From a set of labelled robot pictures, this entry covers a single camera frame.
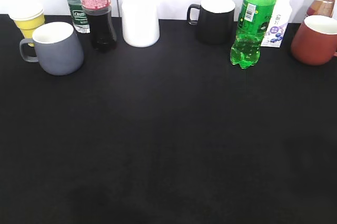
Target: brown mug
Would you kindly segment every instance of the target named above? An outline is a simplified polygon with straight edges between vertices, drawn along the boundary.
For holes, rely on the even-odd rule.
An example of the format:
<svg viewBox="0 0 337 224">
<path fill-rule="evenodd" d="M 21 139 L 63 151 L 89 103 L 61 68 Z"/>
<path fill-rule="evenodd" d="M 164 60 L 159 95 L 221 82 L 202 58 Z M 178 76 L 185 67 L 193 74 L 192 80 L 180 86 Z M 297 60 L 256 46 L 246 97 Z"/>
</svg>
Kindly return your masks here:
<svg viewBox="0 0 337 224">
<path fill-rule="evenodd" d="M 337 20 L 313 15 L 307 17 L 291 44 L 293 56 L 308 65 L 322 65 L 337 56 Z"/>
</svg>

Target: milk carton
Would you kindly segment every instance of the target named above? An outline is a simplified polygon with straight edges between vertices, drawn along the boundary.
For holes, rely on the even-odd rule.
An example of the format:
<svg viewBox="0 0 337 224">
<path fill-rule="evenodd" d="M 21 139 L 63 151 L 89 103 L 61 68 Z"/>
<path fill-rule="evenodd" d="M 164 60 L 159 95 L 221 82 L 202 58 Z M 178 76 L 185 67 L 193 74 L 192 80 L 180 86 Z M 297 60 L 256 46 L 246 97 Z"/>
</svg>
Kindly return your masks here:
<svg viewBox="0 0 337 224">
<path fill-rule="evenodd" d="M 261 46 L 280 47 L 293 9 L 290 0 L 277 0 Z"/>
</svg>

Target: white mug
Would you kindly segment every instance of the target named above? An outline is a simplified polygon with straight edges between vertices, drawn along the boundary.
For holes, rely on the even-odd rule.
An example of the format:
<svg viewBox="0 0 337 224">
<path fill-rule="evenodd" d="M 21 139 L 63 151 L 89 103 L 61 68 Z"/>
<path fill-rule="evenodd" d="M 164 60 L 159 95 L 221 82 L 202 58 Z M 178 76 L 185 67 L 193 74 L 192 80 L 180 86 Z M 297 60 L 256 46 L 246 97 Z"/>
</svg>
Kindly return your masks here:
<svg viewBox="0 0 337 224">
<path fill-rule="evenodd" d="M 131 46 L 147 47 L 159 39 L 159 20 L 154 4 L 122 4 L 123 38 Z"/>
</svg>

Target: green label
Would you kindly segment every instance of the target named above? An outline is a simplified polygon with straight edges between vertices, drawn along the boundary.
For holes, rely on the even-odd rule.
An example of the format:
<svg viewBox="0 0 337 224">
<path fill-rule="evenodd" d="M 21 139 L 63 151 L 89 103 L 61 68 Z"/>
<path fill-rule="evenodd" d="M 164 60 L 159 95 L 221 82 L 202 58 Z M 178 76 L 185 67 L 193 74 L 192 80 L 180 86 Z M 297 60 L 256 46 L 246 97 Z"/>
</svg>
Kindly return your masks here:
<svg viewBox="0 0 337 224">
<path fill-rule="evenodd" d="M 69 4 L 70 14 L 72 16 L 75 25 L 87 25 L 88 20 L 86 19 L 85 13 L 82 10 L 81 5 L 71 5 Z"/>
<path fill-rule="evenodd" d="M 238 26 L 247 33 L 264 33 L 273 10 L 274 5 L 258 6 L 243 0 Z"/>
</svg>

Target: bottle with green label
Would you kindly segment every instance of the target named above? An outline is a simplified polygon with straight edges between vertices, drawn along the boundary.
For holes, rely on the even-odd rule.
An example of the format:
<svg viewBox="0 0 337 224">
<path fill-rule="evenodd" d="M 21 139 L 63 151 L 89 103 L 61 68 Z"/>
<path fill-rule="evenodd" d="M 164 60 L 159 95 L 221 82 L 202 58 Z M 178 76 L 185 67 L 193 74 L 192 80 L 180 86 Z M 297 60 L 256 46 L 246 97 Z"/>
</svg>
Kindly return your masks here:
<svg viewBox="0 0 337 224">
<path fill-rule="evenodd" d="M 260 58 L 260 45 L 272 16 L 276 0 L 243 0 L 237 24 L 231 62 L 242 69 L 255 65 Z"/>
<path fill-rule="evenodd" d="M 86 15 L 82 9 L 81 0 L 67 0 L 69 9 L 70 9 L 70 15 L 73 20 L 73 25 L 76 29 L 76 31 L 80 33 L 89 33 L 89 23 L 86 18 Z"/>
</svg>

